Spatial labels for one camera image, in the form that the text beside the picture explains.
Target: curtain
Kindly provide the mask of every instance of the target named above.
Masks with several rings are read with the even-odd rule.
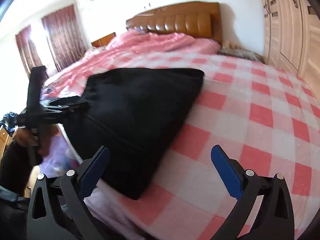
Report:
[[[16,42],[20,52],[20,57],[28,77],[30,76],[31,68],[42,65],[39,55],[36,51],[36,46],[31,40],[30,35],[30,25],[16,35]]]
[[[58,71],[80,59],[86,49],[81,39],[74,5],[45,16],[42,24]]]

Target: person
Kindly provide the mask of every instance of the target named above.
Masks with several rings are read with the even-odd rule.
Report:
[[[38,153],[49,154],[54,125],[41,126],[41,148]],[[26,239],[29,198],[23,198],[32,166],[29,164],[28,145],[36,145],[32,133],[18,128],[0,163],[0,232],[1,239]]]
[[[43,125],[40,127],[41,133],[41,148],[38,153],[42,157],[46,157],[49,154],[51,138],[58,132],[55,125]],[[29,207],[29,198],[24,198],[24,190],[27,186],[32,166],[29,164],[28,158],[28,145],[36,145],[36,141],[29,130],[26,128],[18,128],[14,140],[9,145],[0,163],[0,234],[1,239],[4,240],[26,240],[27,239],[27,214]],[[94,194],[99,195],[99,190],[95,189]],[[106,200],[98,201],[100,206],[106,208]],[[80,233],[72,222],[70,214],[68,214],[68,208],[63,205],[64,221],[67,229],[74,234],[78,239]],[[125,240],[127,239],[146,239],[155,240],[141,229],[134,227],[139,234],[135,233],[132,229],[132,225],[128,226],[128,223],[122,222],[124,225],[120,225],[122,231],[128,237],[124,237],[117,230],[111,229],[106,223],[93,218],[95,223],[101,227],[101,229],[113,240]]]

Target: black bag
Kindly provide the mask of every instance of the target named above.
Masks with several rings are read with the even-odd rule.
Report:
[[[15,131],[15,121],[17,118],[16,113],[10,112],[3,116],[3,119],[0,121],[0,126],[3,125],[4,129],[7,131],[10,137],[12,137]]]
[[[190,68],[119,68],[90,76],[81,96],[90,108],[68,117],[64,129],[82,159],[101,145],[109,148],[102,179],[138,199],[182,127],[203,76]]]

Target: human hand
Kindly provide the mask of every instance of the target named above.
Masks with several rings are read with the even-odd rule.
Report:
[[[38,150],[38,153],[42,157],[46,157],[49,154],[51,138],[57,133],[57,128],[55,125],[40,125],[38,132],[40,134],[41,145],[41,148]],[[19,127],[15,135],[15,139],[17,143],[23,147],[26,147],[27,145],[38,145],[31,131],[26,128]]]

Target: wardrobe door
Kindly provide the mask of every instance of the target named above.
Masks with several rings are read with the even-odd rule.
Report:
[[[320,20],[307,0],[300,0],[303,50],[298,76],[305,79],[320,102]]]
[[[299,70],[303,27],[300,0],[279,0],[281,10],[281,54]]]
[[[267,0],[268,10],[270,14],[270,54],[269,65],[278,66],[280,45],[281,45],[281,30],[280,30],[280,9],[279,0]]]
[[[268,64],[269,62],[269,53],[270,53],[270,35],[271,35],[271,29],[270,29],[270,14],[268,10],[268,2],[267,0],[262,0],[263,4],[263,12],[264,12],[264,53],[263,57]]]
[[[298,70],[281,53],[280,53],[280,56],[279,56],[278,68],[279,69],[283,69],[283,70],[285,70],[287,72],[291,72],[295,76],[298,74]]]

